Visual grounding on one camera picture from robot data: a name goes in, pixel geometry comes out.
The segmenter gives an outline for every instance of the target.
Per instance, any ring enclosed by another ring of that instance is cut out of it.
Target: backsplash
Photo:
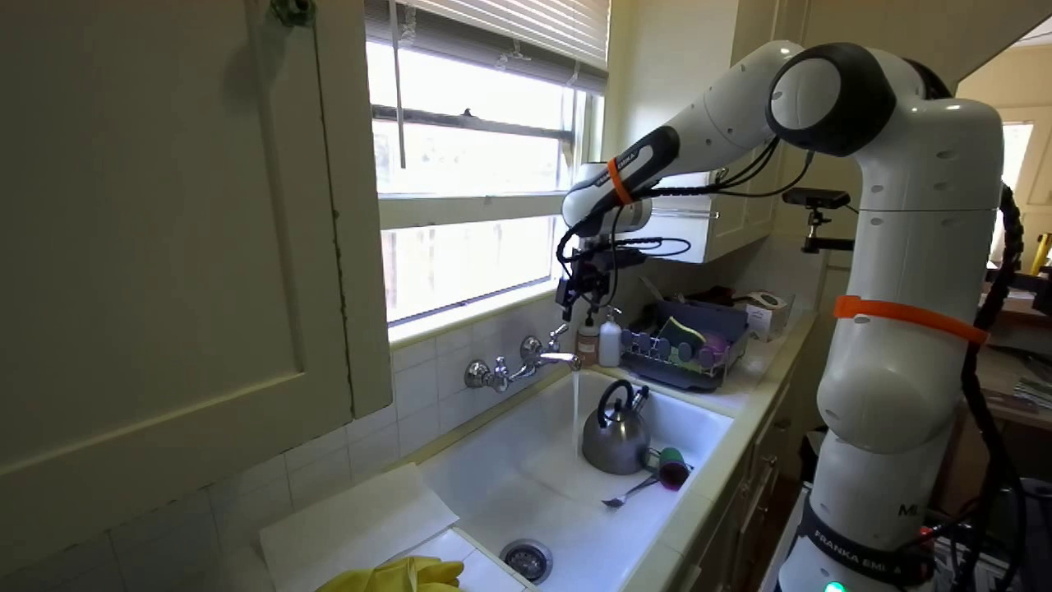
[[[364,479],[505,394],[462,388],[470,358],[519,360],[524,333],[558,324],[551,295],[390,349],[394,400],[319,435],[187,500],[79,541],[41,566],[0,577],[4,592],[270,592],[256,530],[339,485]]]

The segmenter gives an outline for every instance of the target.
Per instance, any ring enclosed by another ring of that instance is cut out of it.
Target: cable
[[[1016,206],[1008,188],[1003,188],[1000,209],[1003,209],[1003,227],[1004,227],[1004,249],[1003,249],[1003,265],[993,276],[985,298],[977,313],[977,321],[973,321],[977,329],[990,329],[993,318],[1000,314],[1000,308],[1008,295],[1008,287],[1016,278],[1016,269],[1017,269],[1017,252],[1022,252],[1017,206]],[[982,552],[978,546],[982,546],[982,532],[990,527],[990,512],[993,512],[1000,483],[1008,483],[1016,492],[1016,541],[1012,541],[1008,566],[1004,566],[1003,577],[996,581],[996,587],[1003,592],[1012,586],[1012,575],[1016,575],[1016,568],[1022,563],[1022,550],[1026,550],[1026,489],[1022,489],[1022,479],[1012,466],[1012,456],[1004,455],[1004,444],[1000,439],[996,421],[985,408],[982,386],[977,377],[977,354],[978,354],[978,346],[970,346],[964,354],[964,369],[958,369],[958,388],[970,404],[970,415],[977,418],[977,428],[982,432],[990,459],[985,459],[985,479],[982,479],[978,504],[977,504],[977,519],[973,519],[973,536],[970,536],[973,541],[967,546],[967,559],[956,568],[954,587],[956,592],[973,587],[973,573],[977,573],[977,559]]]
[[[573,238],[579,238],[579,233],[580,233],[580,227],[584,227],[584,220],[579,220],[579,223],[564,227],[564,233],[558,238],[555,261],[563,263],[563,269],[564,269],[564,263],[580,261],[580,252],[564,256],[564,242],[568,242]]]
[[[790,183],[775,188],[775,189],[760,189],[760,195],[724,189],[724,195],[730,195],[730,198],[775,198],[775,195],[785,195],[790,188],[795,188],[795,183],[811,172],[811,162],[815,162],[815,152],[808,152],[808,155],[802,158],[802,167],[795,172],[795,178],[792,178]]]
[[[623,206],[619,206],[619,209],[614,209],[614,220],[611,220],[611,242],[619,242],[619,223],[621,223],[621,213],[623,213]],[[604,298],[607,307],[611,307],[611,301],[614,301],[614,295],[619,295],[619,287],[621,287],[619,278],[621,278],[621,269],[614,265],[614,269],[611,269],[611,292],[607,292],[607,298]]]
[[[772,139],[741,172],[731,172],[730,178],[715,178],[714,183],[700,183],[700,188],[643,188],[643,189],[635,189],[635,195],[636,198],[724,195],[730,188],[738,188],[738,183],[752,182],[770,165],[775,148],[780,148],[780,139]]]

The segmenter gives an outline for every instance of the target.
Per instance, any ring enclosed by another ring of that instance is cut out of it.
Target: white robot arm
[[[878,48],[765,44],[573,188],[564,223],[594,238],[665,175],[725,167],[772,139],[862,167],[852,281],[819,386],[829,437],[780,587],[928,587],[923,563],[901,550],[919,532],[958,360],[978,340],[1000,116]]]

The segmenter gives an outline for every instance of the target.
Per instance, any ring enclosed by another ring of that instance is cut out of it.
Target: window sill
[[[465,307],[455,307],[455,308],[443,308],[443,313],[433,313],[433,314],[425,314],[425,318],[413,318],[413,321],[387,324],[387,341],[401,346],[401,341],[409,341],[409,340],[425,340],[430,333],[447,333],[452,324],[476,321],[476,318],[493,314],[498,308],[522,307],[528,298],[541,298],[541,295],[551,298],[555,287],[558,287],[558,278],[547,278],[547,281],[534,281],[534,287],[498,292],[493,298],[481,298],[481,301],[465,301]]]

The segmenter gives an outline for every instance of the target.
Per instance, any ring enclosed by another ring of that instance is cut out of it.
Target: faucet
[[[544,341],[540,341],[534,336],[524,336],[519,341],[519,369],[509,369],[502,354],[493,354],[493,366],[485,366],[484,358],[465,360],[462,369],[462,386],[465,388],[493,388],[493,390],[505,390],[509,386],[516,386],[519,377],[534,376],[541,366],[579,366],[574,352],[563,352],[558,349],[558,336],[568,324],[555,324]]]
[[[522,366],[528,369],[541,369],[541,366],[579,366],[574,352],[558,349],[558,340],[564,336],[564,321],[555,324],[544,341],[540,341],[534,336],[524,336],[519,346]]]

